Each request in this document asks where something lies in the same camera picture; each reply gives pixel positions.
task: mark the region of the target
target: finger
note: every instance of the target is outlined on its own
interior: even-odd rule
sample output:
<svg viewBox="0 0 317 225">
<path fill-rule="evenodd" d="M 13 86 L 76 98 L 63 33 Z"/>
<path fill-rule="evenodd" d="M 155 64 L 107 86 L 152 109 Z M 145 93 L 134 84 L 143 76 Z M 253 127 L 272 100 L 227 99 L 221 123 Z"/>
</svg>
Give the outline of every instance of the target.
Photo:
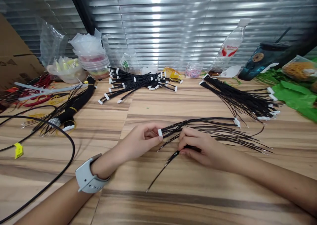
<svg viewBox="0 0 317 225">
<path fill-rule="evenodd" d="M 205 156 L 197 151 L 194 151 L 192 149 L 183 149 L 180 151 L 180 154 L 186 155 L 190 158 L 193 158 L 194 160 L 198 161 L 199 163 L 201 163 L 205 166 L 210 164 L 210 160 L 207 156 Z"/>
<path fill-rule="evenodd" d="M 177 150 L 182 150 L 186 145 L 195 146 L 203 149 L 204 146 L 201 145 L 200 141 L 201 140 L 199 138 L 185 136 L 182 140 L 180 140 Z"/>
<path fill-rule="evenodd" d="M 155 147 L 156 145 L 160 144 L 161 141 L 163 141 L 163 138 L 159 136 L 145 140 L 145 143 L 148 147 L 148 150 L 150 150 L 152 147 Z"/>
<path fill-rule="evenodd" d="M 183 128 L 181 131 L 181 134 L 179 135 L 179 139 L 181 140 L 185 136 L 190 136 L 190 137 L 199 137 L 201 135 L 201 132 L 199 132 L 196 129 L 193 128 Z"/>
<path fill-rule="evenodd" d="M 152 131 L 147 131 L 147 132 L 144 133 L 144 136 L 145 136 L 145 137 L 157 137 L 158 135 L 155 134 L 155 133 L 152 132 Z"/>
<path fill-rule="evenodd" d="M 166 127 L 166 125 L 163 123 L 152 122 L 152 123 L 142 124 L 141 127 L 144 130 L 144 132 L 146 132 L 146 131 L 152 131 L 154 129 L 162 129 Z"/>
</svg>

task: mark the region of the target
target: smartwatch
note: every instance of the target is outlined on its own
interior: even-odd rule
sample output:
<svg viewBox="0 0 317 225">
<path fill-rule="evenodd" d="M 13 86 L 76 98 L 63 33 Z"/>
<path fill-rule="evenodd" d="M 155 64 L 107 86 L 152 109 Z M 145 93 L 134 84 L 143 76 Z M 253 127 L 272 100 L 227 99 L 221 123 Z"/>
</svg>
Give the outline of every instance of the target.
<svg viewBox="0 0 317 225">
<path fill-rule="evenodd" d="M 97 160 L 100 156 L 101 153 L 95 155 L 94 157 L 91 157 L 75 171 L 76 179 L 79 185 L 78 192 L 83 191 L 88 194 L 94 194 L 101 190 L 105 186 L 105 184 L 109 182 L 110 176 L 107 179 L 102 180 L 98 178 L 98 176 L 92 175 L 91 173 L 91 163 Z"/>
</svg>

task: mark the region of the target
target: wrist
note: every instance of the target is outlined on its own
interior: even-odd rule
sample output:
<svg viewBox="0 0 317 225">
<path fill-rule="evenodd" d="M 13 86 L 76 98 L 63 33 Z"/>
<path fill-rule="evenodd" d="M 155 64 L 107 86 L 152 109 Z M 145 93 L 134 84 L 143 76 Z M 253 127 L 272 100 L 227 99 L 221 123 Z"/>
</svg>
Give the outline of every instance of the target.
<svg viewBox="0 0 317 225">
<path fill-rule="evenodd" d="M 91 173 L 100 179 L 107 179 L 122 163 L 110 150 L 90 165 Z"/>
</svg>

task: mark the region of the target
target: rubber band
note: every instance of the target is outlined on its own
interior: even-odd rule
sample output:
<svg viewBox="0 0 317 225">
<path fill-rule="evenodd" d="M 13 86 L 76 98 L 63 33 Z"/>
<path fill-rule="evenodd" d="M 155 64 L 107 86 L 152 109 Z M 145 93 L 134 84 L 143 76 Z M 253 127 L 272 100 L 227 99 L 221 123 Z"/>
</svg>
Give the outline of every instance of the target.
<svg viewBox="0 0 317 225">
<path fill-rule="evenodd" d="M 73 109 L 77 113 L 77 109 L 75 109 L 74 107 L 69 107 L 69 108 Z"/>
</svg>

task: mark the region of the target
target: paper label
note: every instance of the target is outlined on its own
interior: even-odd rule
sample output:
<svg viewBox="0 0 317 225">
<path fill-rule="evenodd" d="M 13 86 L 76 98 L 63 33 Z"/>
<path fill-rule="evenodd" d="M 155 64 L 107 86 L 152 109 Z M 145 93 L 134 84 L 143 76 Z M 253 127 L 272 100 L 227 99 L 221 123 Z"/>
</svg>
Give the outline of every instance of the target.
<svg viewBox="0 0 317 225">
<path fill-rule="evenodd" d="M 122 56 L 121 60 L 119 61 L 120 65 L 123 67 L 124 71 L 129 68 L 129 64 L 127 63 L 124 56 Z"/>
<path fill-rule="evenodd" d="M 19 158 L 23 155 L 23 146 L 20 143 L 14 144 L 16 146 L 16 156 L 15 159 Z"/>
</svg>

